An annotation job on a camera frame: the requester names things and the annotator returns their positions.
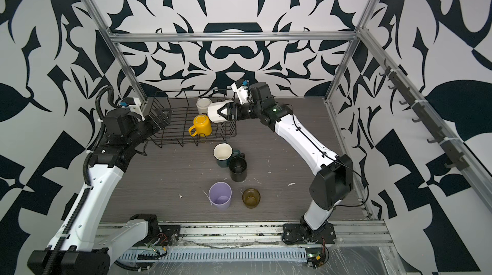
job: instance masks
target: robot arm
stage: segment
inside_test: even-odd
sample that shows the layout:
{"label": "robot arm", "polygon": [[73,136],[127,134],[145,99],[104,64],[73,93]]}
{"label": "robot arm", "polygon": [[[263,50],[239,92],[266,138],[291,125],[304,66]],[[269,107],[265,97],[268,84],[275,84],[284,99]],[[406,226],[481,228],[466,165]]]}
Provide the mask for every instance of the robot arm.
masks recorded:
{"label": "robot arm", "polygon": [[231,87],[240,103],[229,100],[209,107],[210,120],[217,123],[258,118],[301,155],[314,174],[310,186],[313,200],[301,222],[309,227],[308,234],[309,231],[316,232],[325,224],[333,208],[352,190],[352,161],[347,155],[338,157],[319,142],[288,106],[275,102],[265,82],[249,86],[247,81],[238,80]]}
{"label": "robot arm", "polygon": [[96,96],[96,110],[101,130],[84,161],[84,185],[66,220],[50,240],[46,250],[35,250],[28,267],[38,274],[106,273],[109,266],[129,247],[142,241],[155,241],[157,218],[151,215],[132,217],[125,227],[95,244],[95,234],[102,214],[116,184],[136,153],[135,148],[169,124],[170,110],[154,110],[143,116],[140,101],[125,98],[120,105],[102,116],[100,99],[112,88],[103,88]]}

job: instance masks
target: dark green mug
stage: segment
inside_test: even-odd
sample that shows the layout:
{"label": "dark green mug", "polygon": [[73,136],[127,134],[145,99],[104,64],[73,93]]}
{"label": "dark green mug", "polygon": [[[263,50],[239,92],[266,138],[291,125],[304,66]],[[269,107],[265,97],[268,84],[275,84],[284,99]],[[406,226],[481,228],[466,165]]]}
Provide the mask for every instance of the dark green mug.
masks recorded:
{"label": "dark green mug", "polygon": [[218,144],[213,149],[213,156],[215,156],[218,166],[223,168],[229,167],[231,159],[240,154],[241,151],[232,150],[232,147],[226,143]]}

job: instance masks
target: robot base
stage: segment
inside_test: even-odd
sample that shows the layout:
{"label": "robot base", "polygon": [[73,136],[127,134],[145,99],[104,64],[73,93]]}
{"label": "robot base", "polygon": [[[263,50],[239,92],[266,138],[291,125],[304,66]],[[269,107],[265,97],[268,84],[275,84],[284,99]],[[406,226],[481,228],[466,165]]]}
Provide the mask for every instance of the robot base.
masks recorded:
{"label": "robot base", "polygon": [[282,241],[286,244],[305,244],[316,242],[335,244],[335,229],[330,223],[325,223],[316,231],[312,231],[301,218],[300,224],[284,224]]}

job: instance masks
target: cup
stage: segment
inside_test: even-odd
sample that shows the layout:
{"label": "cup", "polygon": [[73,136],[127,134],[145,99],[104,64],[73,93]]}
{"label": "cup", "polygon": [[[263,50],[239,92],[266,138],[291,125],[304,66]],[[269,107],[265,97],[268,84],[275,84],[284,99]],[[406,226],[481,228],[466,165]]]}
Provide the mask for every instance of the cup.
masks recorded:
{"label": "cup", "polygon": [[217,182],[209,190],[210,202],[219,210],[229,208],[231,204],[232,190],[225,182]]}
{"label": "cup", "polygon": [[227,121],[228,119],[231,118],[230,110],[231,110],[231,105],[233,105],[232,100],[225,100],[221,102],[214,102],[213,104],[209,105],[207,109],[207,115],[210,117],[210,120],[213,123],[222,123],[224,121]]}
{"label": "cup", "polygon": [[231,159],[240,154],[241,151],[232,150],[232,147],[226,143],[218,144],[213,149],[213,156],[215,156],[215,158],[217,159],[218,166],[223,168],[229,167]]}
{"label": "cup", "polygon": [[246,179],[246,168],[248,164],[244,159],[244,154],[235,156],[229,163],[229,170],[231,171],[231,179],[236,182],[243,182]]}
{"label": "cup", "polygon": [[212,104],[212,100],[208,98],[200,98],[196,101],[196,108],[200,115],[206,115],[209,105]]}
{"label": "cup", "polygon": [[256,208],[256,206],[260,203],[260,192],[258,192],[255,188],[248,188],[243,192],[243,203],[249,209]]}
{"label": "cup", "polygon": [[210,119],[206,115],[198,115],[193,119],[193,125],[189,127],[188,133],[191,136],[199,134],[199,136],[209,136],[212,133],[212,125]]}

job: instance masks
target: black mounting plate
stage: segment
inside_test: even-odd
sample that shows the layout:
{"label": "black mounting plate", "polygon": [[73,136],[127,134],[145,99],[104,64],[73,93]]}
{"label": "black mounting plate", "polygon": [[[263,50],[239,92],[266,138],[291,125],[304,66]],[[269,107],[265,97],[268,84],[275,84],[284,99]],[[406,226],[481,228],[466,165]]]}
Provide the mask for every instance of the black mounting plate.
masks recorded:
{"label": "black mounting plate", "polygon": [[284,224],[283,238],[290,244],[305,244],[309,242],[319,242],[325,244],[335,244],[336,234],[333,224],[326,223],[320,229],[313,231],[310,240],[303,239],[301,224]]}
{"label": "black mounting plate", "polygon": [[159,225],[162,233],[167,236],[167,240],[159,243],[161,246],[168,246],[172,240],[178,240],[180,237],[180,229],[179,225]]}

